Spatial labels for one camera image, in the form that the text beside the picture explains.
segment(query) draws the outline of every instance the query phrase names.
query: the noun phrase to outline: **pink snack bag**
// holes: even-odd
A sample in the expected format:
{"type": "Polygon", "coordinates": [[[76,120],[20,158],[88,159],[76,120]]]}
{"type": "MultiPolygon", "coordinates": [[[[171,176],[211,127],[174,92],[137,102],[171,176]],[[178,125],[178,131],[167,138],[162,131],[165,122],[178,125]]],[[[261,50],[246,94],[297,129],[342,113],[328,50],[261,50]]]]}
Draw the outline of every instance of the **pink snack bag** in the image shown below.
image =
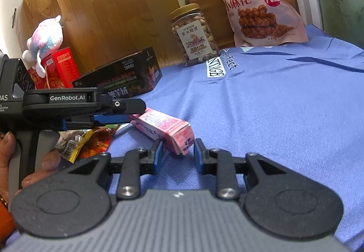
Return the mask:
{"type": "Polygon", "coordinates": [[[186,155],[195,141],[188,122],[148,107],[143,114],[129,115],[129,119],[134,127],[153,140],[163,139],[166,147],[176,154],[186,155]]]}
{"type": "Polygon", "coordinates": [[[235,46],[307,42],[300,15],[285,0],[223,0],[235,46]]]}

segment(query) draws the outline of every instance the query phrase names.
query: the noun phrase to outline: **product box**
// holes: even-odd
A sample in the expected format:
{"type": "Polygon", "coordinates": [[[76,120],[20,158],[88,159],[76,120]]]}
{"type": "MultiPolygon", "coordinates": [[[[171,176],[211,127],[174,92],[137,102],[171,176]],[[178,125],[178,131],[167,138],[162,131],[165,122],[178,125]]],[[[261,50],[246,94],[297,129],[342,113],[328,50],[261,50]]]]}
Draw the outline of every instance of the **product box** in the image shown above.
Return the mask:
{"type": "Polygon", "coordinates": [[[35,68],[30,68],[28,73],[37,89],[73,88],[72,81],[80,77],[70,48],[56,51],[41,61],[46,77],[38,76],[35,68]]]}
{"type": "Polygon", "coordinates": [[[148,107],[143,114],[129,115],[129,119],[134,127],[153,140],[163,139],[165,146],[176,154],[186,155],[195,142],[188,122],[148,107]]]}
{"type": "Polygon", "coordinates": [[[150,92],[162,77],[152,47],[103,65],[75,80],[75,88],[103,87],[112,98],[150,92]]]}

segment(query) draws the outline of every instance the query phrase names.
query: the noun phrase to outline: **red gift box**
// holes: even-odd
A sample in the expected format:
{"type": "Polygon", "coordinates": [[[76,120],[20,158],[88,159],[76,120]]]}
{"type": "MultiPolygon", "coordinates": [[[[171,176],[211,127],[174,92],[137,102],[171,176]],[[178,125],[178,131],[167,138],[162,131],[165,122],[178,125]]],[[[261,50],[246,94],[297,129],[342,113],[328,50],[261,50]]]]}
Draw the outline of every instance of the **red gift box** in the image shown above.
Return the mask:
{"type": "Polygon", "coordinates": [[[70,48],[56,51],[41,61],[46,76],[41,78],[33,68],[28,70],[36,89],[73,88],[72,82],[80,77],[70,48]]]}

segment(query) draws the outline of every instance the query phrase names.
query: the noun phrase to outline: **black tape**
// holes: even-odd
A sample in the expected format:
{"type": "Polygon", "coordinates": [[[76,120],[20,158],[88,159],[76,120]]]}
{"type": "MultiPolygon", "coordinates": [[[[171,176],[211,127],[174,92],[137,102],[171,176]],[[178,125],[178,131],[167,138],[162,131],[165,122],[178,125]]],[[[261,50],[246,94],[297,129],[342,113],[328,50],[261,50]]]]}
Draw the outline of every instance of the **black tape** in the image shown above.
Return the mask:
{"type": "Polygon", "coordinates": [[[14,25],[15,25],[15,15],[16,15],[16,9],[14,9],[14,14],[13,14],[13,23],[11,25],[11,28],[14,29],[14,25]]]}

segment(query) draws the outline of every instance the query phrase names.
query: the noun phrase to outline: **stuffed animal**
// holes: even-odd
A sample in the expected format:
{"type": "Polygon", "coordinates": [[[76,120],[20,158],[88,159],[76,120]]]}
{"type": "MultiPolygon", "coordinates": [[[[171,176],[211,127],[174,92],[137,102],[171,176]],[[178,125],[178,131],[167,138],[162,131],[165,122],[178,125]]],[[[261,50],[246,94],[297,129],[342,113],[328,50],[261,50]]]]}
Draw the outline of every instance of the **stuffed animal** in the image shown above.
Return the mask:
{"type": "Polygon", "coordinates": [[[28,50],[23,53],[23,60],[32,64],[41,78],[45,78],[46,71],[41,65],[43,58],[57,51],[63,42],[61,16],[41,22],[35,29],[33,36],[28,39],[28,50]]]}

